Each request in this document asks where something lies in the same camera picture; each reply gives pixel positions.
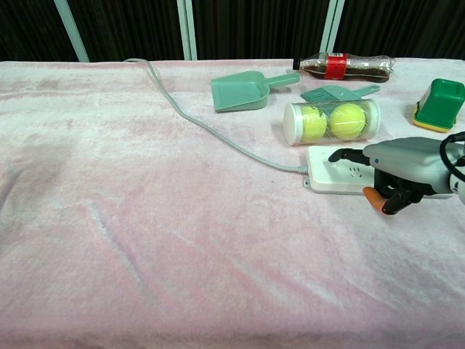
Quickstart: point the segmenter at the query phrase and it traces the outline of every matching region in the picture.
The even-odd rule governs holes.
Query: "electrical outlet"
[[[317,193],[363,195],[364,187],[373,186],[374,168],[349,160],[329,162],[329,156],[340,148],[325,145],[308,148],[309,186]]]

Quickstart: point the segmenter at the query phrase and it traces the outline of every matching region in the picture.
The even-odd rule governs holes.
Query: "plastic bottle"
[[[294,70],[307,71],[319,79],[389,80],[395,59],[388,56],[361,57],[347,53],[322,52],[307,59],[295,59]]]

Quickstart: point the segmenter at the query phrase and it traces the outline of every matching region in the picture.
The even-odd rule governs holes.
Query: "dustpan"
[[[300,80],[298,73],[266,78],[259,71],[244,71],[211,80],[213,104],[217,113],[249,111],[266,106],[273,87],[293,84]]]

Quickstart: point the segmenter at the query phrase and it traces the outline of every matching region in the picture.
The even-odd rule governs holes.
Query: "brown liquid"
[[[326,74],[326,67],[309,67],[301,68],[301,70],[310,73],[317,79],[324,79]],[[389,80],[389,74],[382,69],[360,69],[347,67],[343,80],[368,80],[372,82],[386,82]]]

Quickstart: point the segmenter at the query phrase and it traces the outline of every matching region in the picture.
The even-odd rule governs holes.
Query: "gray cable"
[[[128,60],[125,60],[124,62],[143,62],[147,63],[148,68],[150,69],[150,72],[152,73],[153,79],[155,80],[155,84],[157,87],[160,89],[161,93],[165,98],[171,103],[173,108],[177,111],[177,113],[182,116],[184,119],[196,124],[197,126],[205,129],[206,131],[210,132],[213,136],[219,138],[222,140],[224,143],[228,144],[229,146],[233,147],[237,151],[241,152],[244,155],[247,155],[249,158],[252,158],[255,161],[258,161],[262,164],[265,164],[269,167],[272,167],[273,169],[279,169],[281,171],[286,171],[286,172],[297,172],[297,173],[308,173],[308,167],[307,166],[286,166],[286,165],[281,165],[281,164],[276,164],[274,162],[271,162],[267,159],[261,158],[260,156],[251,153],[250,151],[242,148],[241,146],[235,144],[232,140],[226,138],[222,134],[220,134],[218,131],[215,131],[212,129],[209,125],[203,123],[202,121],[193,118],[192,116],[188,116],[182,109],[177,105],[176,101],[173,99],[173,97],[165,90],[165,87],[161,83],[160,79],[158,78],[155,70],[153,69],[152,64],[148,60],[142,60],[139,58],[130,58]]]

